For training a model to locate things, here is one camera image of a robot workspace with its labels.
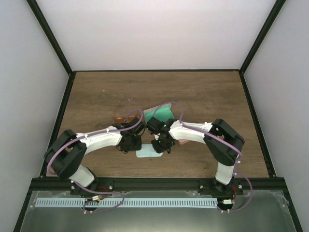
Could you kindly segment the pink glasses case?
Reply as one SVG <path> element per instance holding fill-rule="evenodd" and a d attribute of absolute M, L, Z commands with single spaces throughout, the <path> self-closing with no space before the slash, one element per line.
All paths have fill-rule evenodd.
<path fill-rule="evenodd" d="M 179 140 L 178 142 L 179 142 L 180 145 L 183 145 L 183 144 L 188 143 L 188 142 L 190 142 L 190 141 L 189 141 L 189 140 L 181 139 L 181 140 Z"/>

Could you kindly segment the blue cleaning cloth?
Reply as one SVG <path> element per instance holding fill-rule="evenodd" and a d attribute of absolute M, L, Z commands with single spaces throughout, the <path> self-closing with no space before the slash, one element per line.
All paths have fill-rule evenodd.
<path fill-rule="evenodd" d="M 142 144 L 141 149 L 136 151 L 137 158 L 161 157 L 163 153 L 157 153 L 151 144 Z"/>

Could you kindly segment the orange sunglasses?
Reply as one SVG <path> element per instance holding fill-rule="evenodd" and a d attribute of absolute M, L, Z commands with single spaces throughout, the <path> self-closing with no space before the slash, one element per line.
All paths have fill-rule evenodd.
<path fill-rule="evenodd" d="M 124 97 L 118 100 L 113 114 L 114 123 L 131 122 L 135 117 L 140 118 L 138 111 L 134 111 L 135 102 L 133 98 Z"/>

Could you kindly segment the grey glasses case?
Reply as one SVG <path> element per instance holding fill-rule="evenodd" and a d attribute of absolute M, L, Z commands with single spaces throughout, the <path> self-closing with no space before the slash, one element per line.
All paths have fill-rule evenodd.
<path fill-rule="evenodd" d="M 153 116 L 155 110 L 158 106 L 146 109 L 143 111 L 144 113 L 144 120 L 147 123 L 151 117 Z M 154 117 L 160 121 L 167 121 L 168 119 L 175 118 L 172 111 L 171 111 L 171 103 L 165 104 L 161 106 L 155 113 Z"/>

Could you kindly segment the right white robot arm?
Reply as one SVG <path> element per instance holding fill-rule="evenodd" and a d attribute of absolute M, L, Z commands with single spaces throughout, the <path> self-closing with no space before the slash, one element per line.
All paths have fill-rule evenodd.
<path fill-rule="evenodd" d="M 232 189 L 231 180 L 235 165 L 242 158 L 245 140 L 224 120 L 187 123 L 173 118 L 163 122 L 151 117 L 147 122 L 147 129 L 155 136 L 151 144 L 156 153 L 170 153 L 177 140 L 205 144 L 218 162 L 213 188 L 221 195 Z"/>

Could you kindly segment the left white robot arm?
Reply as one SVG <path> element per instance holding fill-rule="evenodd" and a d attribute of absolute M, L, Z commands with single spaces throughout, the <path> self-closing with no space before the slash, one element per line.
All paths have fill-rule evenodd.
<path fill-rule="evenodd" d="M 69 179 L 87 195 L 98 191 L 98 178 L 81 163 L 85 155 L 104 147 L 113 146 L 128 153 L 141 150 L 141 135 L 145 124 L 134 117 L 130 122 L 115 123 L 98 131 L 74 133 L 65 130 L 44 155 L 47 171 L 53 170 L 59 179 Z"/>

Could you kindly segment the black aluminium frame rail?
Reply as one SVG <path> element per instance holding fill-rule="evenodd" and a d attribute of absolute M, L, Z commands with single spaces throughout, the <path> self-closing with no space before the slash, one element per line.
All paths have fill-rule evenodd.
<path fill-rule="evenodd" d="M 214 178 L 120 178 L 99 177 L 88 188 L 108 191 L 161 191 L 161 190 L 197 190 L 215 195 L 228 193 L 232 189 L 249 190 L 282 190 L 287 191 L 283 177 L 272 178 L 233 178 L 228 185 L 219 184 Z"/>

